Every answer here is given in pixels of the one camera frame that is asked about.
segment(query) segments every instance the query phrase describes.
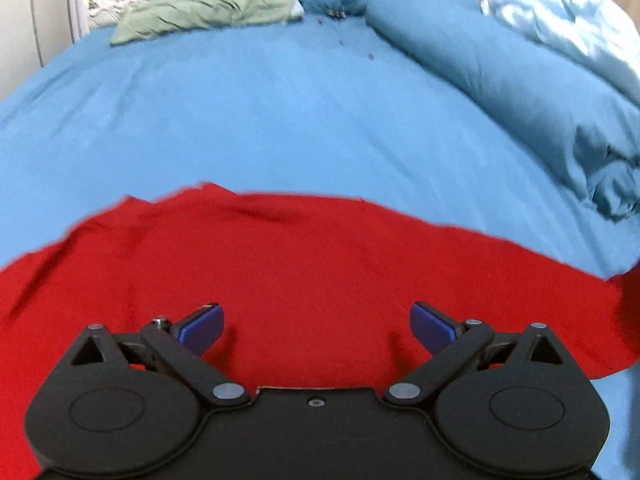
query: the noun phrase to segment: red cloth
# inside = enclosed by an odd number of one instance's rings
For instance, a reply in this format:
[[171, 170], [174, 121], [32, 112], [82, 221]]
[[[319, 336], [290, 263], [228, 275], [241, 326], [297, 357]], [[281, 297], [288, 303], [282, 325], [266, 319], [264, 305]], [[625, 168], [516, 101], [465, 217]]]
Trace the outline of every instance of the red cloth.
[[382, 389], [428, 357], [408, 325], [424, 300], [496, 330], [549, 323], [596, 378], [640, 353], [638, 287], [623, 280], [638, 283], [355, 200], [213, 185], [129, 198], [0, 274], [0, 478], [37, 473], [24, 412], [90, 323], [133, 332], [217, 301], [226, 331], [207, 359], [246, 386]]

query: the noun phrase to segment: green pillow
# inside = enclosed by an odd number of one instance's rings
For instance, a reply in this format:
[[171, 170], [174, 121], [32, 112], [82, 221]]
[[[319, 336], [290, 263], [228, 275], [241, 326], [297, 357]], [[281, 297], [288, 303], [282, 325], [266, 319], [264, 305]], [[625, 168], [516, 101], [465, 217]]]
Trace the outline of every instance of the green pillow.
[[287, 22], [303, 13], [298, 0], [156, 0], [126, 12], [111, 44], [192, 28]]

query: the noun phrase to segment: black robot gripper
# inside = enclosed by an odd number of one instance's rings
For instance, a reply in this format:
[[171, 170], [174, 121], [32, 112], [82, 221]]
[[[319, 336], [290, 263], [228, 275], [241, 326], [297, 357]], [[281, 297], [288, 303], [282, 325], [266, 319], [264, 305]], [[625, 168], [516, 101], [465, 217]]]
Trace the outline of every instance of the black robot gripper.
[[218, 304], [139, 333], [90, 325], [27, 410], [38, 480], [596, 479], [609, 415], [549, 327], [496, 333], [423, 302], [410, 326], [432, 357], [380, 396], [252, 397], [200, 358]]

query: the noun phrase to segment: mattress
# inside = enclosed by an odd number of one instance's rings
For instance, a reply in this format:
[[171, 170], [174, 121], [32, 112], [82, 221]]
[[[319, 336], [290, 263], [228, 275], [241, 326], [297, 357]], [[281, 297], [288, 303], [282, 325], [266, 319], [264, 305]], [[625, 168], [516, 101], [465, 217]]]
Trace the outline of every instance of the mattress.
[[[202, 181], [359, 197], [602, 278], [640, 256], [638, 216], [585, 207], [362, 18], [308, 15], [121, 48], [111, 33], [82, 38], [0, 104], [0, 265], [125, 195], [154, 200]], [[603, 478], [638, 471], [625, 462], [633, 373], [596, 381], [614, 420], [595, 467]]]

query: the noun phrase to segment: patterned headboard cover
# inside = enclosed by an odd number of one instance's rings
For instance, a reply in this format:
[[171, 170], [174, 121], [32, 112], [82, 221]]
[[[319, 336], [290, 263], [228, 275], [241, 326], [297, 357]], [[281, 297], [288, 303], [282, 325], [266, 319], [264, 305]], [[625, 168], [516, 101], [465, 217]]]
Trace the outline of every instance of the patterned headboard cover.
[[88, 31], [79, 0], [0, 0], [0, 101]]

